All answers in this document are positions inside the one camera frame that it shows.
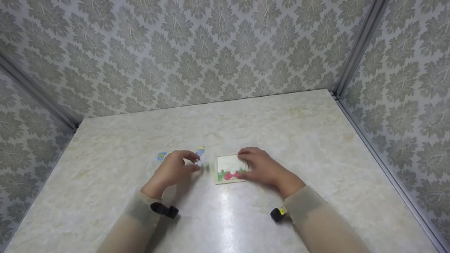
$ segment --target forearm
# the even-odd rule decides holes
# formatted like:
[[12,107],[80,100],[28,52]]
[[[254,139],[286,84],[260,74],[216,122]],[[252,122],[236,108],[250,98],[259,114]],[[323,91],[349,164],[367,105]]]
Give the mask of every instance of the forearm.
[[311,253],[369,253],[355,230],[319,194],[306,186],[284,203]]
[[97,253],[143,253],[160,217],[150,208],[154,202],[160,200],[136,191]]

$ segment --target wallpaper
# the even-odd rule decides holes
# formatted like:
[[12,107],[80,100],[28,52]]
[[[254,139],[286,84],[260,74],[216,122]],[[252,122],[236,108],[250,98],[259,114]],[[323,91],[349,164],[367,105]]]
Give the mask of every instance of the wallpaper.
[[0,252],[72,133],[0,72]]
[[333,89],[370,0],[1,0],[0,49],[77,119]]
[[449,45],[448,0],[392,0],[344,102],[450,242]]

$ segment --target wrist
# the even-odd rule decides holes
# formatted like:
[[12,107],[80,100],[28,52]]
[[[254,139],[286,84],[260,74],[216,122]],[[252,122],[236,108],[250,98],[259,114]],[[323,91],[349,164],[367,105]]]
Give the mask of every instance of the wrist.
[[162,194],[167,186],[150,179],[142,188],[141,192],[152,199],[162,199]]
[[306,186],[305,182],[297,177],[297,175],[288,170],[286,171],[287,173],[281,177],[276,186],[283,199],[286,199]]

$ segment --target metal frame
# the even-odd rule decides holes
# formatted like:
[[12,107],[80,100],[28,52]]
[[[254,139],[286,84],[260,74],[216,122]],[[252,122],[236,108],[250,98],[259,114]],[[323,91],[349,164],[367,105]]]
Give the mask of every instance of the metal frame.
[[47,109],[65,126],[76,131],[80,122],[77,121],[63,106],[56,103],[44,88],[42,88],[34,79],[24,74],[24,71],[16,67],[12,61],[1,52],[0,68],[3,69],[11,79],[16,80],[22,89],[24,89],[32,98],[36,99],[39,104]]
[[352,127],[356,130],[356,133],[360,136],[361,140],[364,142],[364,145],[372,154],[373,158],[377,161],[384,174],[386,174],[395,190],[403,199],[406,206],[411,210],[414,217],[419,222],[420,226],[423,228],[436,250],[439,253],[450,253],[450,244],[447,243],[446,239],[442,236],[439,230],[433,225],[431,220],[428,219],[426,213],[422,210],[419,204],[414,201],[397,175],[395,173],[392,173],[392,168],[389,163],[387,163],[382,157],[380,157],[379,154],[381,152],[378,150],[377,146],[373,144],[367,133],[355,119],[355,116],[350,112],[349,108],[345,105],[345,103],[342,103],[339,98],[336,99],[336,103],[342,110],[344,115],[347,117]]
[[341,78],[333,90],[333,94],[339,98],[350,83],[353,75],[355,74],[358,65],[369,46],[370,39],[372,38],[375,29],[381,21],[381,18],[386,11],[389,0],[374,0],[370,5],[369,12],[366,14],[363,24],[360,28],[358,38],[353,44],[350,55],[347,58],[345,67],[342,71]]

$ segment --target finger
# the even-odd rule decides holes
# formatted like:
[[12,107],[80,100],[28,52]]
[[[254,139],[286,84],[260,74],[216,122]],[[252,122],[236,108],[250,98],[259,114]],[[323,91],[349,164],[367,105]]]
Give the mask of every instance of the finger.
[[238,154],[255,154],[257,151],[258,150],[255,147],[246,147],[239,150]]
[[199,165],[195,165],[195,164],[185,165],[184,169],[187,170],[189,173],[192,173],[192,172],[198,171],[200,169],[200,166]]
[[252,163],[253,160],[255,159],[255,155],[254,154],[238,154],[238,158],[240,160],[244,160],[244,161]]
[[254,181],[255,180],[255,173],[252,171],[249,172],[242,172],[237,176],[238,179],[244,179],[244,180],[250,180],[250,181]]
[[200,160],[200,157],[196,153],[189,150],[180,150],[179,154],[181,155],[182,158],[188,159],[193,163]]

